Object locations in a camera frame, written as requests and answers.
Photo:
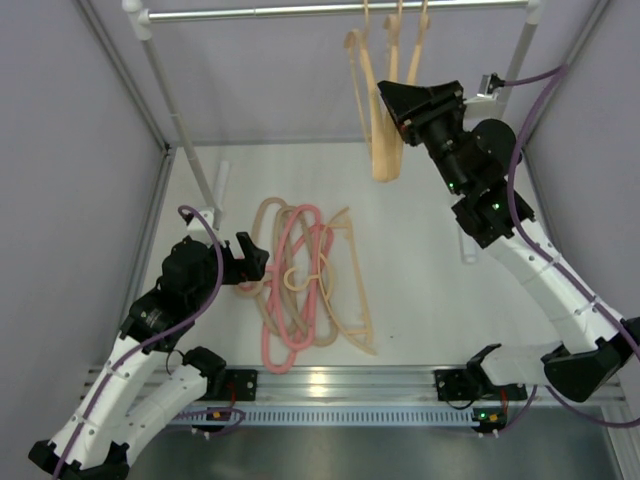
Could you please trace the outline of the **cream hanger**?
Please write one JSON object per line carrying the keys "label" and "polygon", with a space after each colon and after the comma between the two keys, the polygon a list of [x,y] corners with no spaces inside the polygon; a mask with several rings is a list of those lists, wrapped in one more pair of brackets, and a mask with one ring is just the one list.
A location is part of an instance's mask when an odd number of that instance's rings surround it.
{"label": "cream hanger", "polygon": [[[399,38],[402,29],[402,11],[403,2],[397,2],[397,12],[387,16],[384,22],[384,29],[387,31],[387,47],[389,53],[388,59],[388,79],[392,82],[398,81],[398,68],[399,68]],[[418,34],[416,43],[411,56],[411,61],[407,73],[406,84],[415,85],[420,61],[422,58],[422,51],[424,45],[424,39],[426,32],[430,27],[430,18],[428,14],[428,1],[424,0],[421,3],[420,19]],[[384,134],[385,145],[387,149],[387,177],[386,182],[390,182],[399,177],[402,167],[403,158],[403,145],[392,145],[387,135],[387,114],[384,116]]]}
{"label": "cream hanger", "polygon": [[[397,2],[395,13],[387,16],[384,29],[387,31],[389,81],[398,80],[399,35],[402,27],[403,2]],[[372,168],[373,178],[386,183],[395,180],[400,173],[400,137],[389,113],[383,113],[379,95],[370,91],[372,126]]]}
{"label": "cream hanger", "polygon": [[351,78],[365,144],[371,160],[372,177],[388,180],[387,149],[382,114],[376,93],[376,79],[368,49],[370,30],[369,2],[362,2],[364,28],[350,30],[343,41],[349,57]]}
{"label": "cream hanger", "polygon": [[[343,208],[334,216],[322,223],[325,225],[320,240],[326,239],[328,232],[333,233],[333,243],[327,255],[328,265],[322,269],[321,292],[323,300],[317,305],[316,335],[320,338],[329,333],[329,324],[334,323],[338,329],[338,338],[351,343],[354,347],[368,355],[374,355],[374,326],[366,297],[360,262],[358,260],[354,228],[348,214]],[[304,213],[306,224],[315,224],[315,215]],[[295,243],[302,236],[299,215],[291,230],[289,239]],[[298,307],[303,307],[307,292],[301,289],[311,274],[311,258],[306,247],[301,247],[293,257],[291,275],[288,284],[298,287]]]}

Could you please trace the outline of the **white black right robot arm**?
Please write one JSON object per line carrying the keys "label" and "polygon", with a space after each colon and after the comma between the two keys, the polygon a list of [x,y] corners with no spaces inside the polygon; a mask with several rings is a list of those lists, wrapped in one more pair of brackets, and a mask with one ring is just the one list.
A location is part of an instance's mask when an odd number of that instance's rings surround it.
{"label": "white black right robot arm", "polygon": [[639,321],[616,316],[587,292],[515,192],[507,175],[520,148],[511,127],[488,118],[465,130],[457,81],[432,87],[381,81],[378,88],[402,141],[425,146],[458,196],[452,211],[462,231],[515,277],[559,336],[539,345],[490,344],[464,368],[437,371],[439,398],[523,400],[526,386],[539,385],[574,402],[589,399],[638,348]]}

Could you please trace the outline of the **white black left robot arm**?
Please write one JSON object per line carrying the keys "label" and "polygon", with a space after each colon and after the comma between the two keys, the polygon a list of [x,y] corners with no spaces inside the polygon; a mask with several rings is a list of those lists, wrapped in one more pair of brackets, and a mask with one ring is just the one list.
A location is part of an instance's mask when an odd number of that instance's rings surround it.
{"label": "white black left robot arm", "polygon": [[89,393],[60,431],[31,447],[32,463],[55,479],[124,479],[142,450],[189,404],[223,393],[225,360],[196,347],[160,387],[138,398],[221,286],[263,278],[268,252],[246,232],[236,238],[240,258],[228,243],[191,237],[172,247],[154,287],[131,305]]}

